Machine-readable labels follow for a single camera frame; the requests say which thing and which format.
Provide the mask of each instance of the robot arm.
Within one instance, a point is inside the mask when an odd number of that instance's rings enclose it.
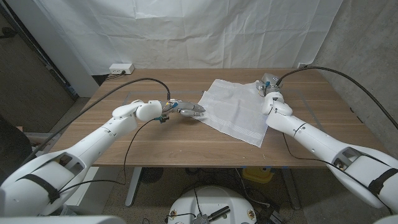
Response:
[[[180,100],[144,103],[133,101],[112,112],[112,118],[74,146],[31,160],[0,187],[0,217],[49,215],[59,208],[76,191],[88,169],[115,140],[137,128],[141,121],[158,119],[164,122],[168,114],[201,116],[205,110]]]
[[[357,197],[376,208],[387,205],[398,212],[398,161],[375,149],[341,142],[312,125],[292,116],[279,87],[264,88],[262,113],[267,125],[293,137],[317,158],[335,165],[348,175],[327,165],[336,178]]]

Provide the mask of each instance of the cable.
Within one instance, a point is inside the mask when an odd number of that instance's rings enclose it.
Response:
[[[266,202],[269,202],[269,204],[271,205],[271,207],[272,208],[274,208],[274,209],[276,209],[276,210],[279,210],[280,209],[280,206],[283,204],[281,204],[281,205],[278,205],[278,204],[276,204],[273,200],[271,200],[271,199],[269,199],[267,196],[265,196],[264,195],[264,193],[262,193],[260,190],[258,190],[258,189],[255,189],[255,188],[249,188],[249,187],[246,187],[246,190],[248,190],[248,194],[250,194],[251,193],[251,195],[254,197],[254,198],[257,198],[254,194],[253,194],[253,192],[252,191],[255,191],[255,192],[257,192],[258,194],[260,194],[261,196],[262,196],[262,198],[266,201]]]
[[[124,183],[120,183],[120,182],[117,182],[115,180],[87,180],[87,181],[84,181],[82,183],[74,184],[74,185],[72,185],[70,187],[67,187],[67,188],[65,188],[63,190],[60,190],[59,193],[61,194],[61,193],[64,193],[65,191],[67,191],[67,190],[69,190],[71,188],[77,187],[77,186],[82,185],[82,184],[92,183],[92,182],[113,182],[115,184],[125,185]]]
[[[136,136],[137,136],[139,130],[141,130],[141,128],[143,128],[145,125],[147,125],[149,122],[151,122],[151,121],[153,121],[153,120],[155,120],[155,119],[152,119],[152,120],[146,122],[145,124],[143,124],[143,125],[137,130],[137,132],[136,132],[136,134],[134,135],[134,137],[132,137],[132,139],[131,139],[130,145],[129,145],[129,147],[128,147],[128,149],[127,149],[127,152],[126,152],[126,155],[124,156],[124,162],[123,162],[124,183],[126,183],[126,160],[127,160],[127,155],[129,154],[129,151],[130,151],[131,144],[132,144],[134,138],[136,138]]]
[[[120,77],[120,76],[122,76],[122,75],[114,75],[114,76],[106,78],[105,81],[108,81],[108,80],[111,80],[111,79],[114,79],[114,78],[117,78],[117,77]]]
[[[125,71],[125,70],[123,70],[120,74],[113,75],[113,76],[111,76],[111,77],[107,77],[107,78],[105,79],[105,81],[112,80],[112,79],[115,79],[115,78],[119,78],[119,77],[121,77],[121,76],[124,75],[124,74],[126,74],[126,71]]]
[[[74,122],[74,120],[76,120],[78,117],[80,117],[82,114],[86,113],[86,111],[88,111],[90,108],[92,108],[94,105],[96,105],[97,103],[99,103],[101,100],[105,99],[107,96],[109,96],[110,94],[114,93],[116,90],[125,87],[126,85],[135,83],[135,82],[139,82],[139,81],[143,81],[143,80],[151,80],[151,81],[155,81],[158,82],[160,84],[162,84],[166,90],[167,90],[167,100],[170,100],[170,90],[167,87],[166,84],[164,84],[163,82],[155,79],[155,78],[138,78],[136,80],[132,80],[132,81],[128,81],[122,85],[119,85],[118,87],[114,88],[113,90],[109,91],[107,94],[103,95],[101,98],[99,98],[98,100],[96,100],[94,103],[92,103],[91,105],[89,105],[87,108],[85,108],[84,110],[82,110],[77,116],[75,116],[73,119],[71,119],[67,124],[64,124],[60,129],[58,129],[56,132],[54,132],[52,135],[50,135],[41,145],[39,145],[21,164],[21,166],[23,166],[25,163],[29,162],[35,155],[37,152],[41,151],[45,145],[52,139],[54,138],[59,132],[61,132],[63,129],[65,129],[66,127],[69,126],[69,124],[71,124],[72,122]]]
[[[289,149],[289,145],[287,144],[286,137],[285,137],[285,133],[282,133],[282,135],[284,136],[284,139],[285,139],[286,148],[287,148],[289,154],[290,154],[292,157],[294,157],[294,158],[296,158],[296,159],[303,159],[303,160],[308,160],[308,161],[319,161],[319,162],[324,162],[324,163],[326,163],[326,164],[328,164],[328,165],[334,167],[334,168],[337,169],[338,171],[344,173],[345,175],[347,175],[347,176],[350,177],[351,179],[355,180],[355,182],[357,182],[359,185],[361,185],[362,187],[364,187],[366,190],[370,191],[368,186],[362,184],[362,182],[360,182],[359,180],[355,179],[352,175],[350,175],[349,173],[347,173],[347,172],[345,172],[345,171],[339,169],[336,165],[334,165],[334,164],[332,164],[332,163],[330,163],[330,162],[323,161],[323,160],[321,160],[321,159],[300,158],[300,157],[294,156],[294,155],[291,153],[290,149]],[[391,208],[389,208],[389,207],[388,207],[384,202],[382,202],[381,200],[380,200],[380,202],[383,203],[383,204],[387,207],[387,209],[388,209],[388,211],[390,212],[390,214],[393,215]]]
[[[197,190],[195,189],[195,184],[193,185],[193,191],[195,192],[195,197],[197,198],[199,214],[201,215],[201,210],[200,210],[200,207],[199,207],[198,195],[197,195]]]
[[[179,214],[179,215],[166,215],[166,218],[164,220],[164,222],[168,223],[169,217],[174,218],[177,216],[182,216],[182,215],[193,215],[194,218],[196,218],[197,216],[193,213],[184,213],[184,214]]]
[[[378,105],[378,107],[380,108],[380,110],[387,116],[387,118],[392,122],[392,124],[398,129],[398,123],[394,120],[394,118],[387,112],[386,109],[384,109],[384,107],[380,104],[380,102],[369,92],[367,91],[367,89],[365,89],[365,87],[363,87],[361,84],[359,84],[357,81],[355,81],[353,78],[349,77],[348,75],[344,74],[343,72],[339,72],[330,68],[325,68],[325,67],[306,67],[306,68],[300,68],[300,69],[296,69],[294,71],[288,72],[286,73],[284,76],[282,76],[276,83],[277,86],[279,86],[279,84],[281,83],[281,81],[296,72],[299,71],[304,71],[304,70],[308,70],[308,69],[319,69],[319,70],[325,70],[325,71],[329,71],[329,72],[333,72],[335,74],[341,75],[342,77],[347,78],[349,81],[353,82],[355,85],[357,85],[362,91],[364,91],[372,100],[373,102],[375,102],[375,104]]]
[[[170,106],[170,108],[169,109],[167,109],[167,110],[165,110],[165,111],[163,111],[163,113],[164,112],[168,112],[169,110],[171,110],[171,109],[173,109],[174,108],[174,106],[173,105],[171,105]]]
[[[241,177],[241,174],[239,173],[239,171],[238,171],[237,168],[235,168],[235,170],[236,170],[236,173],[238,173],[239,178],[241,179],[241,182],[242,182],[242,185],[243,185],[243,189],[244,189],[244,193],[246,194],[246,197],[247,197],[248,199],[250,199],[251,201],[253,201],[253,202],[259,203],[259,204],[261,204],[261,205],[265,205],[267,208],[269,208],[269,207],[270,207],[270,204],[269,204],[269,203],[259,202],[259,201],[257,201],[257,200],[254,200],[253,198],[249,197],[248,193],[246,192],[246,187],[244,186],[244,182],[243,182],[243,179],[242,179],[242,177]]]
[[[195,183],[189,185],[188,187],[185,187],[184,189],[182,189],[181,194],[180,194],[180,197],[181,197],[184,193],[187,193],[187,189],[189,189],[190,187],[192,187],[192,186],[194,186],[195,184],[200,183],[200,182],[202,182],[202,181],[201,181],[201,180],[198,180],[198,181],[196,181]]]
[[[126,178],[126,176],[127,176],[127,175],[126,175],[126,159],[127,159],[127,154],[129,153],[131,144],[132,144],[134,138],[136,138],[136,136],[137,136],[138,132],[141,130],[141,128],[143,128],[145,125],[147,125],[147,123],[149,123],[149,122],[151,122],[151,121],[153,121],[153,120],[154,120],[154,119],[152,119],[152,120],[146,122],[145,124],[143,124],[143,125],[137,130],[137,132],[136,132],[136,134],[134,135],[134,137],[132,137],[132,139],[131,139],[130,145],[129,145],[129,147],[128,147],[128,149],[127,149],[127,152],[126,152],[126,155],[124,156],[124,162],[123,162],[124,183],[120,183],[120,182],[115,181],[115,180],[88,180],[88,181],[84,181],[84,182],[82,182],[82,183],[74,184],[74,185],[72,185],[72,186],[70,186],[70,187],[67,187],[67,188],[63,189],[63,190],[60,190],[59,193],[61,194],[62,192],[65,192],[65,191],[67,191],[67,190],[69,190],[69,189],[71,189],[71,188],[77,187],[77,186],[82,185],[82,184],[92,183],[92,182],[113,182],[113,183],[115,183],[115,184],[125,185],[126,182],[127,182],[127,178]]]

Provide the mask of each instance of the white backdrop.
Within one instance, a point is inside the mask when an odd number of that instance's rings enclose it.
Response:
[[[34,0],[91,75],[290,68],[315,58],[342,0]]]

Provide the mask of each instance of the cloth fold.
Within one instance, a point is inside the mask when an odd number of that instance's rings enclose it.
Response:
[[[216,130],[261,147],[267,131],[267,116],[261,113],[264,103],[256,83],[239,84],[215,80],[205,91],[199,105],[206,112],[195,119]]]

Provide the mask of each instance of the power strip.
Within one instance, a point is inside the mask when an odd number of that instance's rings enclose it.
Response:
[[[119,75],[122,74],[123,71],[125,71],[126,75],[129,75],[134,71],[134,66],[132,63],[113,63],[109,71],[111,71],[111,74],[113,75]]]

